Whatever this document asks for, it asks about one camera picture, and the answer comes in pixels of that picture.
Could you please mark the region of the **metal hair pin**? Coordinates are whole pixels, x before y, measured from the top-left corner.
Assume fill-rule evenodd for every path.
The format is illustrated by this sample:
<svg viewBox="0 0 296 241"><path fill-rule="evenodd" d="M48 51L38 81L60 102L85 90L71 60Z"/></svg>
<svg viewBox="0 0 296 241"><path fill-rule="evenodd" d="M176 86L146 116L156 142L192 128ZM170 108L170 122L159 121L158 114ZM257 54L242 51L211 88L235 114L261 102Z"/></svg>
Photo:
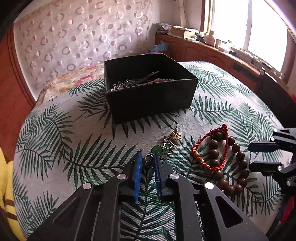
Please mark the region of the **metal hair pin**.
<svg viewBox="0 0 296 241"><path fill-rule="evenodd" d="M152 76L158 74L159 71L155 71L150 73L149 75L140 78L140 79L132 79L132 80L125 80L125 81L119 81L117 84L113 85L113 88L111 89L111 91L116 91L116 90L120 90L120 89L124 89L124 88L128 88L128 87L132 87L135 85L139 85L143 82L147 82Z"/></svg>

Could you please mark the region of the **palm leaf print cloth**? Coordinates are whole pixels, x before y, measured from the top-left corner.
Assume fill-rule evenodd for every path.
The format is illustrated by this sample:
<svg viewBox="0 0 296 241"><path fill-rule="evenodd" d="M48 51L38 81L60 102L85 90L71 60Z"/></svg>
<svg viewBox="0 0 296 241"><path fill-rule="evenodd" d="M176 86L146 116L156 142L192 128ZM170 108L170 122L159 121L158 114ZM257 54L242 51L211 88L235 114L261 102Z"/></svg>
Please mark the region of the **palm leaf print cloth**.
<svg viewBox="0 0 296 241"><path fill-rule="evenodd" d="M144 158L175 128L181 132L181 140L162 161L192 183L212 181L190 152L203 135L223 123L248 164L267 161L288 166L289 152L248 150L249 143L268 140L275 128L283 128L255 93L214 64L179 63L198 78L189 109L115 124L103 77L33 109L20 130L13 173L16 216L26 239L82 184L107 182L122 172L137 151L142 150ZM154 172L144 167L138 203L122 207L120 238L176 240L174 204L158 200ZM280 186L260 173L250 173L246 180L242 193L231 200L266 233L282 202Z"/></svg>

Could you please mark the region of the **yellow plush toy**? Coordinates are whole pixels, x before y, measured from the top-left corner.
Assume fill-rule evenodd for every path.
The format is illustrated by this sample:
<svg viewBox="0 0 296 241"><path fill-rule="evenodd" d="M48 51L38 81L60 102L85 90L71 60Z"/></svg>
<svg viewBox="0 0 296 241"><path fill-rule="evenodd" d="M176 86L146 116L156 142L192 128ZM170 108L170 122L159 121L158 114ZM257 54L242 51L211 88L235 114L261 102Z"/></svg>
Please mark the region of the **yellow plush toy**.
<svg viewBox="0 0 296 241"><path fill-rule="evenodd" d="M13 161L6 162L5 156L1 150L1 219L3 224L1 228L14 234L18 240L26 240L21 230L13 195Z"/></svg>

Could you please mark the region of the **black storage box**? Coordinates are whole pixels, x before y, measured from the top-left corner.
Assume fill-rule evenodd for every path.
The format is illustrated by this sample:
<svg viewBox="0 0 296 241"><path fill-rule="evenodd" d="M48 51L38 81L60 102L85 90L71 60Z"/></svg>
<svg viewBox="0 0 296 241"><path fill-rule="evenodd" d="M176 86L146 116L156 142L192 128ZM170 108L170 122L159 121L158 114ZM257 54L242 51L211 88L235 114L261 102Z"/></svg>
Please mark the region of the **black storage box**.
<svg viewBox="0 0 296 241"><path fill-rule="evenodd" d="M114 84L140 79L159 71L147 82L111 91ZM165 54L142 54L104 63L105 93L116 124L188 108L198 78Z"/></svg>

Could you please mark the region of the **window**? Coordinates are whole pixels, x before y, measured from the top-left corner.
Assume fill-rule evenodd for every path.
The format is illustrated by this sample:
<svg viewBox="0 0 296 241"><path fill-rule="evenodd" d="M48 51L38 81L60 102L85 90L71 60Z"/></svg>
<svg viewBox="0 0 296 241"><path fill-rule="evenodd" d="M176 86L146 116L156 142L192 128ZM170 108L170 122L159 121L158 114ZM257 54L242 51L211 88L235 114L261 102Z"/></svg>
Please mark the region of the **window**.
<svg viewBox="0 0 296 241"><path fill-rule="evenodd" d="M295 33L274 1L202 1L200 30L250 54L285 84L295 73Z"/></svg>

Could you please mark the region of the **pink white bottle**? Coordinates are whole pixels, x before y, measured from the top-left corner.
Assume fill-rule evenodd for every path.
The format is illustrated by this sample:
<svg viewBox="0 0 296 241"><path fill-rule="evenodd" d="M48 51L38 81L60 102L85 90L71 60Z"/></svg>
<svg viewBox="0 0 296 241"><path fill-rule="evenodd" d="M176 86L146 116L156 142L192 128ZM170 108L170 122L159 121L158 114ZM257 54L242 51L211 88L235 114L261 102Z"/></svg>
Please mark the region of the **pink white bottle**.
<svg viewBox="0 0 296 241"><path fill-rule="evenodd" d="M207 44L207 45L210 45L210 46L215 46L215 38L214 38L214 31L213 30L210 30L204 37L204 42Z"/></svg>

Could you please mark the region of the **floral quilt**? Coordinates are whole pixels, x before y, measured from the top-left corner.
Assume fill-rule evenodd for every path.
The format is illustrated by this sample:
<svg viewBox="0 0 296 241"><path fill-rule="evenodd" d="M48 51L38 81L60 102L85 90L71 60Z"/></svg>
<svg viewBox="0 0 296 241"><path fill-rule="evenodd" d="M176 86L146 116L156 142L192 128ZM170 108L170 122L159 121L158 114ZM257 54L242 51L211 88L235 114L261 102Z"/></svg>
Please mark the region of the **floral quilt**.
<svg viewBox="0 0 296 241"><path fill-rule="evenodd" d="M41 90L34 108L45 102L52 100L58 95L68 90L79 87L80 85L101 79L104 76L104 64L94 64L88 67L80 68L76 71L58 76L50 80Z"/></svg>

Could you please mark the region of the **wooden sideboard cabinet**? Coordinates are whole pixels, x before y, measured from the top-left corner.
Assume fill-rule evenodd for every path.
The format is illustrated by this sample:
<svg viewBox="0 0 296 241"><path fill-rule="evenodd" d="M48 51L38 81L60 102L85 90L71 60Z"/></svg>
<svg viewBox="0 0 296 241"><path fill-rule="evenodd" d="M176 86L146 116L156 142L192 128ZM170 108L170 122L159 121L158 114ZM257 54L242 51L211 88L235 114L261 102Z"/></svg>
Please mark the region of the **wooden sideboard cabinet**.
<svg viewBox="0 0 296 241"><path fill-rule="evenodd" d="M161 44L161 42L168 43L166 53L177 62L205 61L212 63L233 75L253 92L258 92L260 87L259 71L239 58L201 42L155 34L155 44Z"/></svg>

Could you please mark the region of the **blue plush toy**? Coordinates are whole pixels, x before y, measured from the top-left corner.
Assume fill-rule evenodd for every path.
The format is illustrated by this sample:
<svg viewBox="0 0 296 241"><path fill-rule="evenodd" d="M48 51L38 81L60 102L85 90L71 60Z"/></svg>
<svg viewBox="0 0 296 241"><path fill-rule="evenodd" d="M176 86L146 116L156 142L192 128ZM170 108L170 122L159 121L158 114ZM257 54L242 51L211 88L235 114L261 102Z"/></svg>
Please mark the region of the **blue plush toy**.
<svg viewBox="0 0 296 241"><path fill-rule="evenodd" d="M161 42L150 49L151 52L164 52L169 49L169 43Z"/></svg>

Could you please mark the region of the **red wooden wardrobe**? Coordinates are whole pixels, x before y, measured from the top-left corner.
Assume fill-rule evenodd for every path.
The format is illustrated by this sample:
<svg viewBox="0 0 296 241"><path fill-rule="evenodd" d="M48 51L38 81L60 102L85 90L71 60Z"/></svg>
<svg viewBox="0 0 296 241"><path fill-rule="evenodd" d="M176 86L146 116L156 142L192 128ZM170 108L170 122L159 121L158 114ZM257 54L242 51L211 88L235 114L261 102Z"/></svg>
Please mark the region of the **red wooden wardrobe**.
<svg viewBox="0 0 296 241"><path fill-rule="evenodd" d="M1 39L1 150L6 162L15 155L22 124L35 106L16 55L14 27Z"/></svg>

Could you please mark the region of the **cardboard box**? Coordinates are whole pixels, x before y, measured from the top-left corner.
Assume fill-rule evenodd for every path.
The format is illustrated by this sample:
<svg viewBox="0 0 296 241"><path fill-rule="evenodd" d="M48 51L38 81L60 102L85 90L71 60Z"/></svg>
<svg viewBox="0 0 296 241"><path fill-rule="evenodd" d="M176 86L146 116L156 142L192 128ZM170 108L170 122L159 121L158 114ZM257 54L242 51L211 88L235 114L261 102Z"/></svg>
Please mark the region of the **cardboard box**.
<svg viewBox="0 0 296 241"><path fill-rule="evenodd" d="M181 38L193 38L195 36L195 32L193 30L180 26L172 26L170 33Z"/></svg>

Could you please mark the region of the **pink circle pattern curtain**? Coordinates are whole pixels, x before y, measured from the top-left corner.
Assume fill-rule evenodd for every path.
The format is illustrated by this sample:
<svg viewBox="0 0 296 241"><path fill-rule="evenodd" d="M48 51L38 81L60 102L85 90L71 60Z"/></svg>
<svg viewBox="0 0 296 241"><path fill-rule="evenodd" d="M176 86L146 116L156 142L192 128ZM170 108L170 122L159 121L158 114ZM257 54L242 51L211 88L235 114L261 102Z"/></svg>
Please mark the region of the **pink circle pattern curtain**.
<svg viewBox="0 0 296 241"><path fill-rule="evenodd" d="M148 48L151 1L33 1L14 24L16 53L34 98L66 73Z"/></svg>

